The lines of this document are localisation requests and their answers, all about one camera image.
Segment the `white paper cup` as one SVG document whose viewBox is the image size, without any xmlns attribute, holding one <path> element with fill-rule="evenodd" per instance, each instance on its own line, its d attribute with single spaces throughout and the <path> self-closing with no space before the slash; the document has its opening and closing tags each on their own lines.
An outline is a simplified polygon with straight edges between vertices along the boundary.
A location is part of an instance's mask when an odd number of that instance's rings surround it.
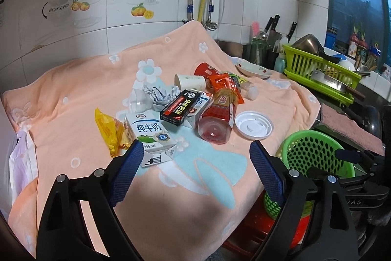
<svg viewBox="0 0 391 261">
<path fill-rule="evenodd" d="M 206 89 L 206 80 L 203 76 L 190 76 L 176 74 L 174 76 L 174 84 L 180 90 L 198 90 Z"/>
</svg>

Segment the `teal dish soap bottle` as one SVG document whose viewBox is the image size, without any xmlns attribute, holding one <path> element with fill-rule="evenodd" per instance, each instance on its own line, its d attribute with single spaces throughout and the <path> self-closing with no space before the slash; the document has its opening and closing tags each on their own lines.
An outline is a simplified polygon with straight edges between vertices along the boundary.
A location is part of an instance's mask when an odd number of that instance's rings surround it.
<svg viewBox="0 0 391 261">
<path fill-rule="evenodd" d="M 286 55 L 285 53 L 279 53 L 275 64 L 274 64 L 274 71 L 283 73 L 284 70 L 286 69 Z"/>
</svg>

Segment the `peach floral towel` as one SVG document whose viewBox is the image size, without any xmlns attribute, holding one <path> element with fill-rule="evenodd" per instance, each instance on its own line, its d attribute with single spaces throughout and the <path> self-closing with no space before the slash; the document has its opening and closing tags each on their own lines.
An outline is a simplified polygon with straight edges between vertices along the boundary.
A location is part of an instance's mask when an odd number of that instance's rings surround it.
<svg viewBox="0 0 391 261">
<path fill-rule="evenodd" d="M 139 168 L 115 212 L 145 260 L 204 260 L 235 230 L 261 193 L 249 159 L 250 141 L 236 130 L 222 145 L 187 126 L 160 120 L 158 112 L 132 113 L 130 95 L 143 87 L 171 90 L 175 75 L 201 63 L 235 71 L 204 27 L 190 22 L 118 54 L 76 60 L 3 96 L 15 128 L 27 128 L 38 176 L 16 199 L 9 225 L 23 246 L 36 251 L 37 230 L 56 177 L 88 176 L 111 161 L 95 112 L 128 121 L 144 144 L 176 143 L 172 160 Z"/>
</svg>

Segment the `clear plastic cup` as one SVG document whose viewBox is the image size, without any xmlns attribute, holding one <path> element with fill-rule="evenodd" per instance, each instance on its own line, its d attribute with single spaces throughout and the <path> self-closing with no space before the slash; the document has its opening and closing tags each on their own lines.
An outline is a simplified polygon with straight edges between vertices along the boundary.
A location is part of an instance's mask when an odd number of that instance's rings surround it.
<svg viewBox="0 0 391 261">
<path fill-rule="evenodd" d="M 143 90 L 138 89 L 130 92 L 128 104 L 132 113 L 143 113 L 152 108 L 151 98 Z"/>
</svg>

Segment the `red plastic stool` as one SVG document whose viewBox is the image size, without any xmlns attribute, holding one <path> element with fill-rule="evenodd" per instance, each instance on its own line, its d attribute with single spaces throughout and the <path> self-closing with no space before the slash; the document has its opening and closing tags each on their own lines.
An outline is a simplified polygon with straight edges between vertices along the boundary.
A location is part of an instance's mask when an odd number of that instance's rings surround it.
<svg viewBox="0 0 391 261">
<path fill-rule="evenodd" d="M 246 217 L 223 243 L 223 248 L 243 256 L 245 260 L 252 258 L 274 224 L 274 219 L 269 216 L 264 206 L 265 195 L 266 192 L 263 191 Z"/>
</svg>

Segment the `clear bottle yellow green label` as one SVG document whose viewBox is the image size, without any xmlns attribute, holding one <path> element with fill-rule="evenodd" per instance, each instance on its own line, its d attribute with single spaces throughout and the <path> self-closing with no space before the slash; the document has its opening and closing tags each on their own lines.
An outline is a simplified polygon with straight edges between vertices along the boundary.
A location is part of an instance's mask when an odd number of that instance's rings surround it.
<svg viewBox="0 0 391 261">
<path fill-rule="evenodd" d="M 249 80 L 233 73 L 229 73 L 229 76 L 237 85 L 243 99 L 254 101 L 259 96 L 258 88 Z"/>
</svg>

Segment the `black red cigarette box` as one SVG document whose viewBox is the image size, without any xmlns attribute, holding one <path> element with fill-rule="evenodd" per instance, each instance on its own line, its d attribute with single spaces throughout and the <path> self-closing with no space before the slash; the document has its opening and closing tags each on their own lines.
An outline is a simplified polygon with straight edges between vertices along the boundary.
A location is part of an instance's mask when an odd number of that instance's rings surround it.
<svg viewBox="0 0 391 261">
<path fill-rule="evenodd" d="M 201 93 L 195 90 L 183 90 L 160 112 L 160 120 L 175 126 L 182 125 L 200 95 Z"/>
</svg>

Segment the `grey white paper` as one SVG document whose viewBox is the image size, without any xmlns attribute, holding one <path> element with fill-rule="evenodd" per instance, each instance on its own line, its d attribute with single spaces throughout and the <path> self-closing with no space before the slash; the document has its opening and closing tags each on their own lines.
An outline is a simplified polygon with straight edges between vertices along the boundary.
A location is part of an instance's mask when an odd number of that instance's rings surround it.
<svg viewBox="0 0 391 261">
<path fill-rule="evenodd" d="M 180 94 L 178 86 L 171 86 L 167 89 L 165 87 L 148 84 L 144 85 L 143 91 L 152 101 L 152 109 L 154 111 L 162 111 Z"/>
</svg>

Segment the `pink dish cloth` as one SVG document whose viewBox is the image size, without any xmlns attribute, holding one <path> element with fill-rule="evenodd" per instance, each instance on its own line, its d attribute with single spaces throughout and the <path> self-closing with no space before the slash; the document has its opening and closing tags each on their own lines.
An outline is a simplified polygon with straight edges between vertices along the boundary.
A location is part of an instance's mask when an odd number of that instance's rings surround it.
<svg viewBox="0 0 391 261">
<path fill-rule="evenodd" d="M 369 150 L 385 156 L 385 148 L 381 139 L 360 128 L 356 122 L 346 115 L 338 113 L 330 106 L 321 103 L 318 121 L 314 128 L 326 133 L 337 140 L 359 150 Z"/>
</svg>

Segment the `yellow snack wrapper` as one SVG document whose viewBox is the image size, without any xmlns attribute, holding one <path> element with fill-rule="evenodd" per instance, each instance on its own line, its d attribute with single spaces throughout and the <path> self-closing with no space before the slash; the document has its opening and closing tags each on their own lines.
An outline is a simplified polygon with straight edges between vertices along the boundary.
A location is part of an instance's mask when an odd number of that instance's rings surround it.
<svg viewBox="0 0 391 261">
<path fill-rule="evenodd" d="M 112 158 L 120 156 L 121 150 L 130 148 L 135 137 L 127 117 L 120 121 L 96 108 L 94 119 Z"/>
</svg>

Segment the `white milk carton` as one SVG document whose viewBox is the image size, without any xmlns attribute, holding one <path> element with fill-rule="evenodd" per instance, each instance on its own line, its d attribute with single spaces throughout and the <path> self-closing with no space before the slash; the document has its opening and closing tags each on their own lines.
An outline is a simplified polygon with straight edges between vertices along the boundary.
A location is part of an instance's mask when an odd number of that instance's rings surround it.
<svg viewBox="0 0 391 261">
<path fill-rule="evenodd" d="M 177 142 L 153 111 L 127 113 L 125 117 L 135 139 L 142 142 L 144 157 L 141 166 L 143 168 L 174 160 Z"/>
</svg>

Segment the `orange snack wrapper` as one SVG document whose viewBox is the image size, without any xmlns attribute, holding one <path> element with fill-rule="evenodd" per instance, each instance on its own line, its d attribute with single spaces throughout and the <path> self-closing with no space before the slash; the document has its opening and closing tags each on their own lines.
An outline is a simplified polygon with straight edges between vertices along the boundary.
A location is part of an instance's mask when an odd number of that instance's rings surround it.
<svg viewBox="0 0 391 261">
<path fill-rule="evenodd" d="M 240 93 L 240 89 L 234 79 L 228 74 L 214 74 L 206 77 L 207 87 L 212 92 L 217 93 L 220 89 L 227 88 L 233 90 L 238 96 L 238 104 L 244 104 L 245 101 Z"/>
</svg>

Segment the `red clear plastic jar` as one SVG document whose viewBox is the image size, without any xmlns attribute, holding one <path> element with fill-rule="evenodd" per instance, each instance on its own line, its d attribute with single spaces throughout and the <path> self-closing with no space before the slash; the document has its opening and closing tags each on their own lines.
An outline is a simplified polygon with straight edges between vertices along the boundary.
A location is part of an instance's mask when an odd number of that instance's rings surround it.
<svg viewBox="0 0 391 261">
<path fill-rule="evenodd" d="M 233 89 L 218 90 L 198 121 L 200 137 L 214 144 L 227 143 L 233 129 L 237 105 L 238 96 Z"/>
</svg>

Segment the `white plastic lid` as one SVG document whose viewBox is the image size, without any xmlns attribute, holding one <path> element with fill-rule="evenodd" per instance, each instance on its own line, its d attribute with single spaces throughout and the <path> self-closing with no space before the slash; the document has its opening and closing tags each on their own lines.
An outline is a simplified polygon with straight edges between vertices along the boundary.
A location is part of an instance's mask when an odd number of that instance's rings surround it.
<svg viewBox="0 0 391 261">
<path fill-rule="evenodd" d="M 272 121 L 266 115 L 256 111 L 243 111 L 237 114 L 235 126 L 240 135 L 249 140 L 266 139 L 274 130 Z"/>
</svg>

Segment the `white ceramic dish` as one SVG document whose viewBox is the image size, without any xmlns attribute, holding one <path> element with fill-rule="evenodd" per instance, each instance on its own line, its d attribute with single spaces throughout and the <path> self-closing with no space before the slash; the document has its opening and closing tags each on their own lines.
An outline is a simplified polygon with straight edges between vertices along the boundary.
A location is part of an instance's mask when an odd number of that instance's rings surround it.
<svg viewBox="0 0 391 261">
<path fill-rule="evenodd" d="M 235 67 L 236 69 L 238 69 L 238 71 L 240 71 L 241 74 L 247 77 L 268 79 L 272 75 L 269 69 L 266 69 L 256 64 L 252 64 L 250 62 L 238 62 L 235 64 Z"/>
</svg>

